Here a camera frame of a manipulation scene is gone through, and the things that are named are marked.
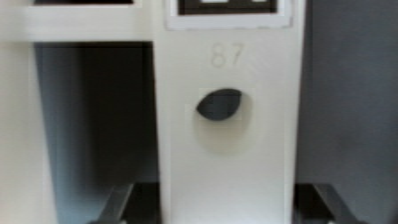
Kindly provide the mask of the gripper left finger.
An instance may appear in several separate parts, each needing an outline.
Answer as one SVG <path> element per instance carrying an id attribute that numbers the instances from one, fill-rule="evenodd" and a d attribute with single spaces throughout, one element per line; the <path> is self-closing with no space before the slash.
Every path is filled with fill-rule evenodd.
<path id="1" fill-rule="evenodd" d="M 136 182 L 113 187 L 99 217 L 88 224 L 159 224 L 156 182 Z"/>

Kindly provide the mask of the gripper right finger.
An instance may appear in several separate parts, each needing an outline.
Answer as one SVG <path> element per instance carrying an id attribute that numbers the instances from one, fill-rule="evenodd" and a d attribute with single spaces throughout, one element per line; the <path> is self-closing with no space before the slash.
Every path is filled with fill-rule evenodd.
<path id="1" fill-rule="evenodd" d="M 294 185 L 292 224 L 367 224 L 356 219 L 330 184 Z"/>

